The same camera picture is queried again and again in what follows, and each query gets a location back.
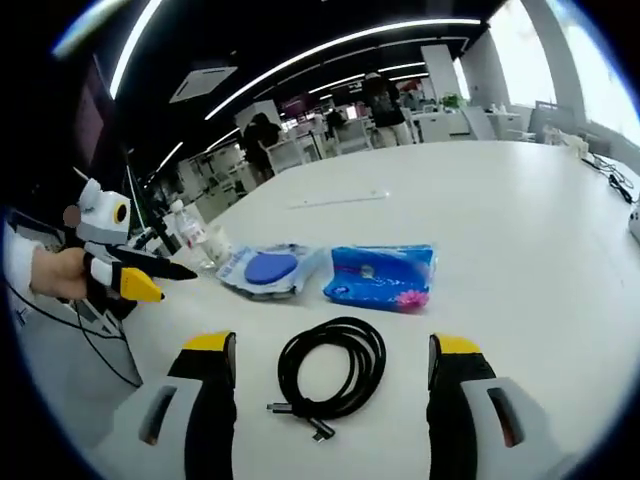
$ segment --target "ceiling light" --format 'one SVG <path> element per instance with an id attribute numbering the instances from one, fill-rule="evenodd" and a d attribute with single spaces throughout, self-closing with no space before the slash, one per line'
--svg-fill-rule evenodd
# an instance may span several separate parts
<path id="1" fill-rule="evenodd" d="M 162 161 L 162 163 L 160 164 L 160 166 L 158 168 L 156 168 L 156 172 L 158 173 L 160 171 L 160 169 L 162 167 L 164 167 L 164 164 L 167 163 L 169 161 L 169 159 L 173 156 L 174 153 L 176 153 L 178 151 L 178 149 L 182 146 L 184 142 L 180 142 L 178 145 L 176 145 L 175 147 L 173 147 L 173 150 L 171 150 L 169 152 L 169 155 L 167 155 L 167 157 Z"/>
<path id="2" fill-rule="evenodd" d="M 287 68 L 294 63 L 299 62 L 300 60 L 304 60 L 311 55 L 315 55 L 318 52 L 326 50 L 327 48 L 335 47 L 336 45 L 340 45 L 342 43 L 350 42 L 352 40 L 356 40 L 358 38 L 366 37 L 369 35 L 375 35 L 377 33 L 388 32 L 391 30 L 399 30 L 402 28 L 410 28 L 410 27 L 426 27 L 430 25 L 480 25 L 480 20 L 469 19 L 469 18 L 431 18 L 431 19 L 423 19 L 423 20 L 410 20 L 408 22 L 399 22 L 392 23 L 389 25 L 382 25 L 379 27 L 370 28 L 368 30 L 362 30 L 361 32 L 352 33 L 350 35 L 345 35 L 344 37 L 336 38 L 335 40 L 331 40 L 330 42 L 323 43 L 322 45 L 318 45 L 317 47 L 312 48 L 311 50 L 307 50 L 306 52 L 301 53 L 300 55 L 296 55 L 295 57 L 290 58 L 282 62 L 280 65 L 276 65 L 271 70 L 266 71 L 262 75 L 257 78 L 254 78 L 249 83 L 247 83 L 244 87 L 237 90 L 235 93 L 231 94 L 226 100 L 223 100 L 218 104 L 216 108 L 211 110 L 209 114 L 205 117 L 205 120 L 210 120 L 216 113 L 222 110 L 224 107 L 233 102 L 240 95 L 245 93 L 250 88 L 256 86 L 263 80 L 269 78 L 270 76 L 278 73 L 280 70 Z"/>
<path id="3" fill-rule="evenodd" d="M 209 147 L 205 150 L 205 152 L 208 152 L 209 150 L 211 150 L 213 147 L 215 147 L 216 145 L 218 145 L 220 142 L 226 140 L 227 138 L 229 138 L 231 135 L 233 135 L 236 132 L 239 132 L 240 129 L 236 128 L 235 130 L 230 131 L 229 133 L 227 133 L 224 137 L 216 140 L 215 142 L 213 142 L 211 145 L 209 145 Z"/>
<path id="4" fill-rule="evenodd" d="M 156 12 L 162 0 L 149 0 L 147 6 L 144 7 L 144 10 L 138 17 L 138 21 L 133 26 L 133 30 L 129 34 L 129 38 L 127 38 L 127 43 L 124 44 L 124 48 L 122 49 L 122 53 L 120 54 L 120 58 L 118 59 L 118 64 L 116 65 L 116 71 L 113 74 L 113 79 L 111 79 L 111 87 L 109 87 L 109 92 L 111 92 L 111 98 L 116 98 L 118 95 L 118 89 L 120 88 L 120 83 L 122 82 L 122 77 L 124 76 L 124 71 L 127 68 L 127 64 L 131 59 L 131 54 L 133 53 L 133 49 L 136 48 L 136 44 L 138 40 L 140 40 L 140 36 L 144 31 L 145 27 L 151 20 L 151 17 Z"/>
<path id="5" fill-rule="evenodd" d="M 403 75 L 401 77 L 393 77 L 390 78 L 390 82 L 395 82 L 396 80 L 404 80 L 405 78 L 416 78 L 416 77 L 428 77 L 428 73 L 414 73 L 413 75 Z"/>
<path id="6" fill-rule="evenodd" d="M 343 78 L 342 80 L 338 80 L 337 82 L 327 83 L 326 85 L 323 85 L 321 87 L 314 88 L 313 90 L 309 90 L 309 93 L 316 93 L 316 92 L 319 92 L 320 90 L 324 90 L 325 88 L 333 87 L 335 85 L 339 85 L 345 82 L 350 82 L 351 80 L 357 80 L 358 78 L 362 78 L 362 77 L 364 77 L 364 73 L 359 73 L 358 75 L 354 75 L 353 77 Z"/>
<path id="7" fill-rule="evenodd" d="M 409 68 L 409 67 L 420 67 L 422 65 L 426 65 L 426 63 L 425 62 L 405 63 L 404 65 L 396 65 L 395 67 L 381 68 L 378 71 L 379 72 L 388 72 L 389 70 L 398 70 L 400 68 Z"/>

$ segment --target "coiled cable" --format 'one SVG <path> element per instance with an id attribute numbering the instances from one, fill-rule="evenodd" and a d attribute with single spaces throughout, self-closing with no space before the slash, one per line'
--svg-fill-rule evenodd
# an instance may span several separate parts
<path id="1" fill-rule="evenodd" d="M 305 357 L 320 345 L 336 345 L 349 354 L 349 374 L 344 385 L 328 400 L 316 402 L 302 395 L 298 373 Z M 387 360 L 380 333 L 358 318 L 338 317 L 293 337 L 278 360 L 278 382 L 287 403 L 273 403 L 273 413 L 304 418 L 317 431 L 314 439 L 327 440 L 335 431 L 322 420 L 341 418 L 362 407 L 375 392 Z"/>

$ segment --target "plastic bottle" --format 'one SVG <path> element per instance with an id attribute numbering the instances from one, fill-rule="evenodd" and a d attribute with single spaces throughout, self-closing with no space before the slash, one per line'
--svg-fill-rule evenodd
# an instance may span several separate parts
<path id="1" fill-rule="evenodd" d="M 208 257 L 199 267 L 215 268 L 216 255 L 214 246 L 198 219 L 187 212 L 182 200 L 176 200 L 171 204 L 171 212 L 175 215 L 176 230 L 187 246 L 191 250 L 201 250 Z"/>

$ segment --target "white tabletop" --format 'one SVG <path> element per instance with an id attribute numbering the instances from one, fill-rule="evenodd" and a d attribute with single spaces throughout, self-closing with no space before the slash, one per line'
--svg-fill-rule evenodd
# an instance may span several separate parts
<path id="1" fill-rule="evenodd" d="M 290 208 L 358 197 L 376 199 Z M 580 452 L 615 418 L 638 370 L 640 246 L 628 232 L 630 212 L 605 177 L 562 147 L 446 142 L 323 160 L 277 175 L 216 223 L 247 244 L 433 243 L 439 261 L 422 315 L 333 305 L 321 293 L 324 269 L 299 298 L 279 304 L 205 278 L 163 281 L 167 298 L 136 308 L 125 331 L 144 380 L 165 375 L 187 339 L 237 332 L 239 480 L 427 478 L 432 332 L 480 345 L 499 376 L 545 408 L 560 446 Z M 316 445 L 306 423 L 265 406 L 283 400 L 276 366 L 284 344 L 340 315 L 380 331 L 387 367 L 367 405 L 331 422 L 336 437 Z M 303 392 L 332 395 L 346 365 L 338 349 L 312 353 Z"/>

